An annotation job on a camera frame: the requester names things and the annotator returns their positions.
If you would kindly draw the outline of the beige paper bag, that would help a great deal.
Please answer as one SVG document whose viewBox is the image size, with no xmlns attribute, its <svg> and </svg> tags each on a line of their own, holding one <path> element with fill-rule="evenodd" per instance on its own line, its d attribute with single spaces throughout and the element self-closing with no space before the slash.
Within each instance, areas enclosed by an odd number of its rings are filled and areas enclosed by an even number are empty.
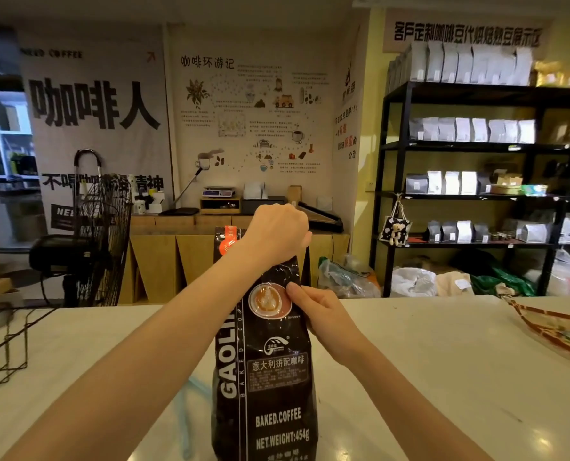
<svg viewBox="0 0 570 461">
<path fill-rule="evenodd" d="M 475 295 L 470 275 L 461 271 L 449 271 L 436 275 L 435 285 L 439 297 Z"/>
</svg>

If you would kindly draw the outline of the small wooden shelf box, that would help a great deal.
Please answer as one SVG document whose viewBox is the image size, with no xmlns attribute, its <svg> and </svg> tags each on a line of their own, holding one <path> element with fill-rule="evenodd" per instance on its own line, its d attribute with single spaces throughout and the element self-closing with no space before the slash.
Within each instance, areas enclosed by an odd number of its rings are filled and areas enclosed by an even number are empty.
<svg viewBox="0 0 570 461">
<path fill-rule="evenodd" d="M 241 214 L 241 198 L 203 197 L 199 201 L 199 212 L 202 215 Z"/>
</svg>

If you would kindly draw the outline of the gold packets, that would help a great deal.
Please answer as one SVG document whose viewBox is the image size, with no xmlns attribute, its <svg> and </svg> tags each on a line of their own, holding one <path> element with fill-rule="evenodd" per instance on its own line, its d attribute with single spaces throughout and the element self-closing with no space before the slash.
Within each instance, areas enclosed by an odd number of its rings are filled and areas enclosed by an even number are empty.
<svg viewBox="0 0 570 461">
<path fill-rule="evenodd" d="M 570 88 L 570 69 L 565 69 L 558 61 L 535 61 L 532 82 L 536 87 Z"/>
</svg>

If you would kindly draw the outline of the banner with large black letters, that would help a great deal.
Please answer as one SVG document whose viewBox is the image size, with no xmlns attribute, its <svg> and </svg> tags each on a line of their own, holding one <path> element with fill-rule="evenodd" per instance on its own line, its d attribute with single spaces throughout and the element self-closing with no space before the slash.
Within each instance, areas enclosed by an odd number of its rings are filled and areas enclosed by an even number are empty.
<svg viewBox="0 0 570 461">
<path fill-rule="evenodd" d="M 81 34 L 19 29 L 48 233 L 72 230 L 74 156 L 92 149 L 102 173 L 133 175 L 173 202 L 162 33 L 135 25 Z"/>
</svg>

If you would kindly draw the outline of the white sack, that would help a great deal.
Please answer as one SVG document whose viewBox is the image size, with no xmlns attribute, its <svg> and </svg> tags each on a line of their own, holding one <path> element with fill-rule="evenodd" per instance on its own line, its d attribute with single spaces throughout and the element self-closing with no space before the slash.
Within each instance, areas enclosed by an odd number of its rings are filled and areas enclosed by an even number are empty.
<svg viewBox="0 0 570 461">
<path fill-rule="evenodd" d="M 436 274 L 414 268 L 394 269 L 389 297 L 436 297 L 438 296 Z"/>
</svg>

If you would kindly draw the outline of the person's right hand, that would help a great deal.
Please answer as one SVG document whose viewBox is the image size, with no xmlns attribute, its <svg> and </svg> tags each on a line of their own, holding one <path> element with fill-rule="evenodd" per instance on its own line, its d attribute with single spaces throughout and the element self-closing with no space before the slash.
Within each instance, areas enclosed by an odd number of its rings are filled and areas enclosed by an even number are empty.
<svg viewBox="0 0 570 461">
<path fill-rule="evenodd" d="M 314 288 L 313 296 L 314 313 L 305 314 L 310 330 L 333 359 L 347 364 L 366 338 L 333 291 Z"/>
</svg>

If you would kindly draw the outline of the wooden counter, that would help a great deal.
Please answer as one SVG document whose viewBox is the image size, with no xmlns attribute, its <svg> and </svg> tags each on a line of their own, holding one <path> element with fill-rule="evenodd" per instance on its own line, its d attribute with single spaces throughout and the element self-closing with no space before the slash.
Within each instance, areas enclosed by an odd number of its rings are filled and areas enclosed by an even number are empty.
<svg viewBox="0 0 570 461">
<path fill-rule="evenodd" d="M 213 264 L 216 227 L 248 228 L 251 216 L 132 216 L 118 304 L 164 304 Z"/>
</svg>

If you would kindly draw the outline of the black coffee bean bag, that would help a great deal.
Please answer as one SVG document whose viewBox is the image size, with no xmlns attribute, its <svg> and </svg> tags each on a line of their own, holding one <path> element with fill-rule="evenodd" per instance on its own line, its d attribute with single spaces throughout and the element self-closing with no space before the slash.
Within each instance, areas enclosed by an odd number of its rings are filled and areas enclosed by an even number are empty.
<svg viewBox="0 0 570 461">
<path fill-rule="evenodd" d="M 311 339 L 287 295 L 296 257 L 265 271 L 215 336 L 212 449 L 217 461 L 315 461 Z"/>
</svg>

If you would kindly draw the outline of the black sealing machine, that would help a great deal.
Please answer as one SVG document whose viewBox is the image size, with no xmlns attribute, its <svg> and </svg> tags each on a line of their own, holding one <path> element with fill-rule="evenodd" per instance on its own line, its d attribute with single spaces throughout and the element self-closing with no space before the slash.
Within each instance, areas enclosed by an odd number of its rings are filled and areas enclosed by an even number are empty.
<svg viewBox="0 0 570 461">
<path fill-rule="evenodd" d="M 306 214 L 311 232 L 344 233 L 344 224 L 340 217 L 302 201 L 296 202 L 295 206 Z"/>
</svg>

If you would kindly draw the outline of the clear plastic bag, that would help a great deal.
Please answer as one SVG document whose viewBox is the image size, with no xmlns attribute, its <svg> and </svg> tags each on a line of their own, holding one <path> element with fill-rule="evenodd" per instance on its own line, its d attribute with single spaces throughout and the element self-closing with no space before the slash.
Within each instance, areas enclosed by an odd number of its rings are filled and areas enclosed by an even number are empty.
<svg viewBox="0 0 570 461">
<path fill-rule="evenodd" d="M 320 257 L 318 263 L 318 289 L 333 291 L 338 299 L 378 299 L 381 286 L 374 270 L 357 257 L 345 254 L 341 263 Z"/>
</svg>

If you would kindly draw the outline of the hanging teddy bear pouch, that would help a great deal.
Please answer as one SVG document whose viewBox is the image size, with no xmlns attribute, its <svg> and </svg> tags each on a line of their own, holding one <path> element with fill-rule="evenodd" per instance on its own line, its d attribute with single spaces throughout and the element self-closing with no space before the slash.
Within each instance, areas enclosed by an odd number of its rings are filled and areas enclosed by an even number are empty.
<svg viewBox="0 0 570 461">
<path fill-rule="evenodd" d="M 411 229 L 411 221 L 406 217 L 402 196 L 398 194 L 390 215 L 388 215 L 378 235 L 378 241 L 392 247 L 405 247 Z"/>
</svg>

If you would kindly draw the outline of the green bag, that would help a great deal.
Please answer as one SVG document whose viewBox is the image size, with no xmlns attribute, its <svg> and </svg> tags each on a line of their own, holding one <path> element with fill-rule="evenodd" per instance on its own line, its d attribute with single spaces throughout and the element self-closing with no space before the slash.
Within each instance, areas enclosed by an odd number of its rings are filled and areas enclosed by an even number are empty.
<svg viewBox="0 0 570 461">
<path fill-rule="evenodd" d="M 500 296 L 507 294 L 511 296 L 520 297 L 536 297 L 536 287 L 527 279 L 518 275 L 505 271 L 502 268 L 490 268 L 489 275 L 473 275 L 470 274 L 473 292 L 477 295 L 493 295 Z M 499 286 L 509 291 L 506 293 L 499 292 Z"/>
</svg>

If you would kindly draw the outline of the person's right forearm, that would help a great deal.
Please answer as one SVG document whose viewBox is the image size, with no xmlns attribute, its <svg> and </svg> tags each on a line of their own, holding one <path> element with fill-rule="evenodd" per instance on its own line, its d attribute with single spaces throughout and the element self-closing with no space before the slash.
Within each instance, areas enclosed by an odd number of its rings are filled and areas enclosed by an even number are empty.
<svg viewBox="0 0 570 461">
<path fill-rule="evenodd" d="M 493 461 L 360 333 L 324 345 L 361 383 L 409 461 Z"/>
</svg>

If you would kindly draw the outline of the narrow white wall banner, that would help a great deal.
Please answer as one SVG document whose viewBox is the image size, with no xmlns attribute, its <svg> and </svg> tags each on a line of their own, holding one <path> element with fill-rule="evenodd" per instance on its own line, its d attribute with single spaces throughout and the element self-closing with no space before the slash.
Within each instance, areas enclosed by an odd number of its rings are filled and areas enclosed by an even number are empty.
<svg viewBox="0 0 570 461">
<path fill-rule="evenodd" d="M 355 224 L 367 35 L 367 13 L 346 25 L 336 44 L 332 76 L 332 207 L 346 234 L 351 234 Z"/>
</svg>

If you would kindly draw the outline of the person's left forearm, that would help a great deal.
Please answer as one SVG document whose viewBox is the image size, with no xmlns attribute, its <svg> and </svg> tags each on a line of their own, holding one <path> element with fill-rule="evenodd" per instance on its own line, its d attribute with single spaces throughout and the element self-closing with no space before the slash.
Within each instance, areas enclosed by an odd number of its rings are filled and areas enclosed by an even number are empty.
<svg viewBox="0 0 570 461">
<path fill-rule="evenodd" d="M 127 461 L 240 298 L 279 262 L 236 243 L 81 375 L 0 461 Z"/>
</svg>

